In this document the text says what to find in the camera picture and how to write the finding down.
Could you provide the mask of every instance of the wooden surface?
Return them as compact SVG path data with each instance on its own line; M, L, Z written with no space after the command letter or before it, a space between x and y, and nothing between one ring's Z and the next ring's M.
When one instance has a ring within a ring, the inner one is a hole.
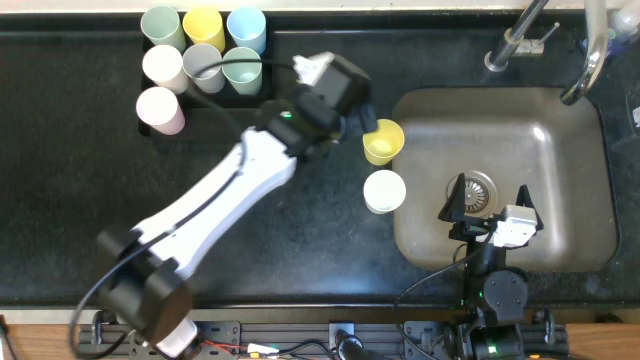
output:
M10 328L18 360L72 360L67 326L14 325ZM568 325L573 354L592 360L640 359L640 325ZM3 343L4 359L10 360Z

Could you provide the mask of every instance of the drain strainer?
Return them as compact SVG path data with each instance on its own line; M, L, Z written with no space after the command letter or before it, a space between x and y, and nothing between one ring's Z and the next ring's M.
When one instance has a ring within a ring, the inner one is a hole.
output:
M465 175L464 204L465 212L474 216L484 216L493 211L498 193L493 181L479 171L468 171ZM458 177L454 177L447 186L447 198L453 191Z

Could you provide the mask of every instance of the stainless steel sink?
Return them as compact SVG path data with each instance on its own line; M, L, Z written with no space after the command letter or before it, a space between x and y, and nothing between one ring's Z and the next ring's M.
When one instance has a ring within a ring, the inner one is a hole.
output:
M405 95L393 119L405 132L393 170L407 197L394 213L396 243L414 264L452 262L459 241L438 220L456 175L467 176L467 211L499 213L529 186L545 229L507 263L528 271L594 271L617 248L600 118L560 89L423 89Z

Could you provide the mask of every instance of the faucet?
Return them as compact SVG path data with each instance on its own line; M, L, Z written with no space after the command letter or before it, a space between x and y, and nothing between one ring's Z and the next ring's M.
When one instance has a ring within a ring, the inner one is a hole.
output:
M522 13L513 28L507 29L504 36L493 51L487 53L484 63L494 72L504 71L516 50L524 41L524 35L533 21L540 15L549 0L533 0ZM607 27L607 9L603 0L585 0L585 16L587 19L587 55L582 74L575 84L565 89L560 101L565 105L575 104L595 83L607 54L609 34Z

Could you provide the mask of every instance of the black tray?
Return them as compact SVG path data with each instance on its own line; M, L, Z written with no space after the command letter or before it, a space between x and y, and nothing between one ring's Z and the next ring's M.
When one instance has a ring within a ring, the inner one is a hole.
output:
M181 20L183 17L184 13L180 13ZM227 14L223 14L222 21L223 24L225 24L226 46L225 50L222 52L222 56L224 56L230 49L237 47L229 32L226 31L226 18ZM187 48L193 45L193 42L186 34L185 39L187 41ZM267 47L264 53L260 55L262 59L271 59L272 57L270 40L271 33L267 27ZM142 42L142 49L144 53L153 46L154 44L144 37ZM184 129L176 135L165 135L138 119L138 132L142 136L162 142L186 141L214 143L216 139L219 139L220 141L227 139L228 141L231 130L224 123L224 120L219 118L219 113L216 110L211 109L205 102L198 100L198 98L213 101L225 108L243 128L246 128L255 125L253 116L255 109L265 101L273 99L275 94L273 84L272 67L269 65L262 66L262 88L256 95L240 95L226 80L225 86L220 92L216 94L207 94L200 91L193 81L190 80L187 90L184 93L177 95L178 103L180 104L185 117ZM153 86L156 86L156 84L143 73L141 91Z

